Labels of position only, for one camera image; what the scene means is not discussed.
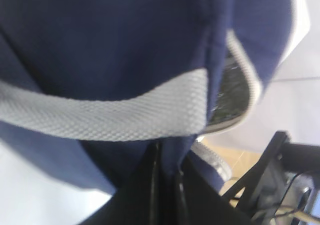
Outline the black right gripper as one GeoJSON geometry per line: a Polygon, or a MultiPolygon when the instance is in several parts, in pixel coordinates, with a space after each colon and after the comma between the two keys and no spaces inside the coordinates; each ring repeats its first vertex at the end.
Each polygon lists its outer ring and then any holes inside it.
{"type": "Polygon", "coordinates": [[[320,148],[277,131],[259,160],[224,194],[223,225],[318,225],[320,148]]]}

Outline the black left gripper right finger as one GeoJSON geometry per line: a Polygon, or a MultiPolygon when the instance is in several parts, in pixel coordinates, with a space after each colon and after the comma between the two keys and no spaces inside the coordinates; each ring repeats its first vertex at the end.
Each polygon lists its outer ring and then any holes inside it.
{"type": "Polygon", "coordinates": [[[177,225],[251,225],[244,213],[224,200],[186,156],[175,177],[177,225]]]}

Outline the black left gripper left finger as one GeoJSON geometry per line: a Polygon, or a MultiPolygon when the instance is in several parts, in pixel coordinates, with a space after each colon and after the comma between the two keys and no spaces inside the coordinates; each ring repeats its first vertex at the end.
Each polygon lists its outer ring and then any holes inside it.
{"type": "Polygon", "coordinates": [[[161,173],[162,145],[150,144],[128,181],[81,225],[171,225],[161,173]]]}

